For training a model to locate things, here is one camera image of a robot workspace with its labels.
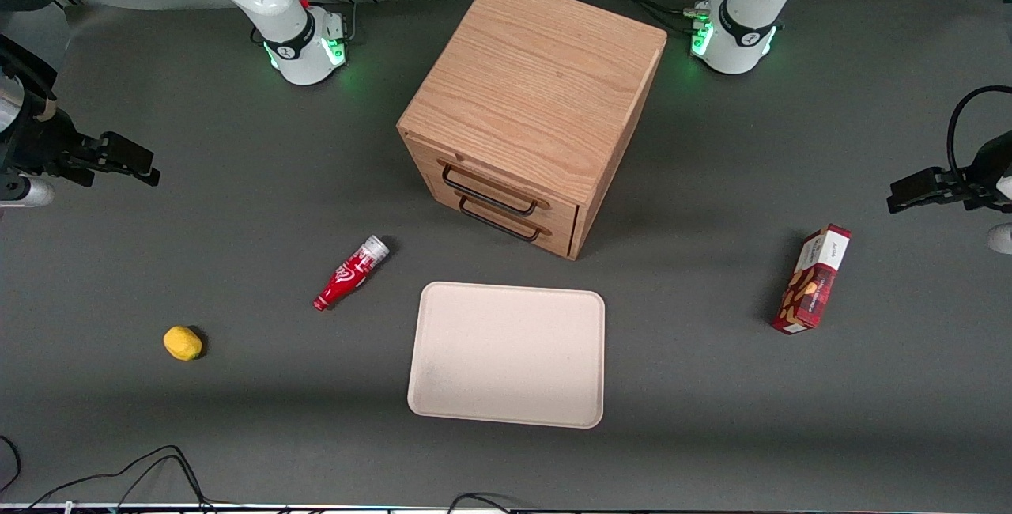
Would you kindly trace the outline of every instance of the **yellow lemon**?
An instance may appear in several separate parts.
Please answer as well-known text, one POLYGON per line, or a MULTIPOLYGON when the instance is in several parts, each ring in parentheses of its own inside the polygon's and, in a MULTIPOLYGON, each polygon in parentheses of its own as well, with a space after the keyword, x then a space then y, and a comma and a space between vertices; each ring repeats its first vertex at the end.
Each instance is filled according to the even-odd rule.
POLYGON ((203 343, 187 327, 172 327, 162 338, 165 348, 177 360, 192 360, 200 355, 203 343))

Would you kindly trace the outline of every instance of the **gray table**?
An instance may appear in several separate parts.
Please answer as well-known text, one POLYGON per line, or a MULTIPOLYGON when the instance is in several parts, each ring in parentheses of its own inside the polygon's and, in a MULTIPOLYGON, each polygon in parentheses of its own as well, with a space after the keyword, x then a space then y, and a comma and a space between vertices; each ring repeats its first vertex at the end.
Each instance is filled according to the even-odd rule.
MULTIPOLYGON (((884 201, 894 179, 943 164, 963 93, 1012 81, 999 0, 791 0, 740 78, 672 38, 578 262, 435 204, 395 132, 467 6, 362 9, 347 68, 312 88, 275 75, 238 10, 77 21, 65 107, 83 132, 151 147, 164 175, 58 183, 54 204, 0 223, 0 431, 25 459, 8 501, 173 442, 208 495, 255 502, 1012 507, 1012 259, 984 246, 1002 218, 884 201), (781 336, 767 322, 800 237, 826 223, 854 239, 824 325, 781 336), (398 251, 317 313, 371 233, 398 251), (430 280, 599 291, 602 423, 414 416, 430 280), (205 330, 208 356, 169 358, 174 324, 205 330)), ((962 160, 1009 128, 1008 104, 967 110, 962 160)), ((137 498, 191 500, 167 469, 137 498)))

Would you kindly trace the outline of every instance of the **plastic tray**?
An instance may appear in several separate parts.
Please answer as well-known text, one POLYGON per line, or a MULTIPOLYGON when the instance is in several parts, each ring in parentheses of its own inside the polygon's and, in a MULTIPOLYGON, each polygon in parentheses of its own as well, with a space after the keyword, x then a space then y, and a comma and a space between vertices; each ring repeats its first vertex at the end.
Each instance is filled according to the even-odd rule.
POLYGON ((604 413, 604 301, 593 291, 428 284, 408 406, 429 417, 594 427, 604 413))

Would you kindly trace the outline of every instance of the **wood grain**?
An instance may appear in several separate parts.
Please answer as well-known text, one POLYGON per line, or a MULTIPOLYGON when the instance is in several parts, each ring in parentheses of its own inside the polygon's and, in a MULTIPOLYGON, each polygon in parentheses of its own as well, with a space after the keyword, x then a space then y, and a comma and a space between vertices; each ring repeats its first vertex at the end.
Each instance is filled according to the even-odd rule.
POLYGON ((666 39, 577 0, 475 0, 399 128, 588 203, 666 39))
POLYGON ((482 193, 514 207, 540 201, 529 218, 478 201, 472 211, 488 208, 521 234, 541 227, 534 244, 575 259, 666 41, 577 0, 475 0, 398 130, 440 203, 459 204, 441 179, 448 161, 482 193))

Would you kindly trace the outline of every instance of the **red bottle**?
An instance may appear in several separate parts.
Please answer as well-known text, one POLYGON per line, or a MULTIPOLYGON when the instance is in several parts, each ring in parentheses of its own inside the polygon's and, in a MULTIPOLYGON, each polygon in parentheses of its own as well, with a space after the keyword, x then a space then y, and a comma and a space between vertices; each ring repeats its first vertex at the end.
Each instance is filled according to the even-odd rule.
POLYGON ((378 265, 389 253, 390 250, 383 244, 383 241, 380 241, 375 236, 369 236, 369 239, 365 240, 355 255, 351 255, 347 261, 344 261, 330 277, 327 287, 313 302, 314 308, 324 310, 337 298, 355 290, 355 287, 358 287, 358 284, 365 280, 369 271, 372 271, 373 266, 378 265))

